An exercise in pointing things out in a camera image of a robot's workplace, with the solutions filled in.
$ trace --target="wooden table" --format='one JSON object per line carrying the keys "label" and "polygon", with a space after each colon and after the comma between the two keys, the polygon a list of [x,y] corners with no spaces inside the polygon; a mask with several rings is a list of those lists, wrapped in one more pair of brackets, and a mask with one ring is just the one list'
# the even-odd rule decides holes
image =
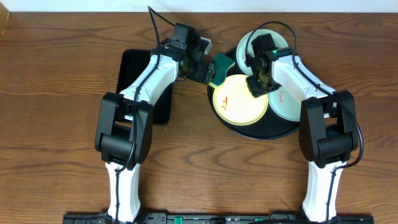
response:
{"label": "wooden table", "polygon": [[[397,14],[164,16],[210,38],[212,55],[262,22],[290,24],[307,67],[356,100],[366,150],[343,172],[337,211],[398,222]],[[292,44],[287,29],[269,28]],[[101,97],[115,91],[126,49],[153,47],[148,13],[11,13],[0,42],[1,223],[60,223],[67,212],[108,208],[108,173],[94,149]],[[298,132],[239,136],[213,114],[206,87],[187,81],[175,84],[170,123],[154,127],[139,194],[143,207],[170,213],[297,211],[307,176]]]}

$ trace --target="green sponge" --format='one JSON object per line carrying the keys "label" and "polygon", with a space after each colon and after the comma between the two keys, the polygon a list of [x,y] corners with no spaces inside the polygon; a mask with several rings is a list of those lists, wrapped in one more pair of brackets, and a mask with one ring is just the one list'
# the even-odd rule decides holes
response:
{"label": "green sponge", "polygon": [[217,53],[211,62],[215,67],[215,75],[211,79],[209,86],[216,88],[225,82],[226,72],[235,65],[235,62],[221,52]]}

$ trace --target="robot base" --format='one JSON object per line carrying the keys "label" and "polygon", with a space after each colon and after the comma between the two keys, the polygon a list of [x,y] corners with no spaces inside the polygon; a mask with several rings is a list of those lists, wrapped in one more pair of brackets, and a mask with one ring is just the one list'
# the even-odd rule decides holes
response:
{"label": "robot base", "polygon": [[[111,223],[105,218],[105,213],[97,215],[64,215],[62,224],[105,224]],[[249,224],[252,222],[284,223],[295,220],[294,223],[307,223],[305,215],[275,212],[270,215],[166,215],[164,213],[145,213],[136,218],[132,224]],[[371,216],[336,216],[330,224],[374,224]]]}

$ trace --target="green clip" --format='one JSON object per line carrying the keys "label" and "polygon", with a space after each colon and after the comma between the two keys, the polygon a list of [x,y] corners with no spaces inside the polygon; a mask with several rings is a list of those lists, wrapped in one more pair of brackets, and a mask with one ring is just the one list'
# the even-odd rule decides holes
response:
{"label": "green clip", "polygon": [[223,53],[217,53],[211,62],[215,66],[215,71],[214,77],[211,79],[209,85],[216,88],[225,82],[226,73],[235,65],[235,61]]}
{"label": "green clip", "polygon": [[182,224],[182,217],[175,217],[174,224]]}

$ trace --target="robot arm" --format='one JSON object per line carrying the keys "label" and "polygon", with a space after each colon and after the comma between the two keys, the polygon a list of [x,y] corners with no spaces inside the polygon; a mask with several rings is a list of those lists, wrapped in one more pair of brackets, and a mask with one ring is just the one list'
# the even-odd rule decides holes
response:
{"label": "robot arm", "polygon": [[[290,48],[277,49],[270,34],[260,35],[252,46],[255,58],[249,64],[254,75],[246,79],[252,95],[258,97],[283,86],[301,104],[299,143],[309,165],[307,195],[302,208],[310,221],[324,222],[331,173],[335,167],[346,164],[351,151],[358,146],[358,135],[341,105],[317,88],[333,94],[355,114],[353,96],[348,91],[336,92],[326,86]],[[308,79],[318,86],[313,86]],[[328,117],[337,118],[337,123],[326,126]],[[342,169],[336,172],[333,182],[329,219],[336,216],[335,200],[341,173]]]}
{"label": "robot arm", "polygon": [[[202,56],[211,49],[211,40],[202,38],[190,26],[175,25],[172,38],[167,45],[160,45],[152,51],[150,62],[140,76],[119,94],[107,93],[101,102],[101,110],[95,138],[95,148],[101,152],[106,162],[111,183],[111,205],[107,212],[107,223],[116,217],[123,223],[132,222],[138,214],[141,203],[138,198],[138,180],[140,164],[146,159],[152,142],[152,111],[160,96],[178,77],[189,78],[208,85],[213,75],[214,66],[202,60]],[[159,66],[147,78],[154,68],[157,57]],[[136,88],[142,84],[134,103]],[[126,163],[134,149],[132,128],[127,128],[115,121],[132,121],[133,109],[136,108],[137,136],[134,159],[127,164],[127,169],[119,173],[116,181],[115,169]]]}

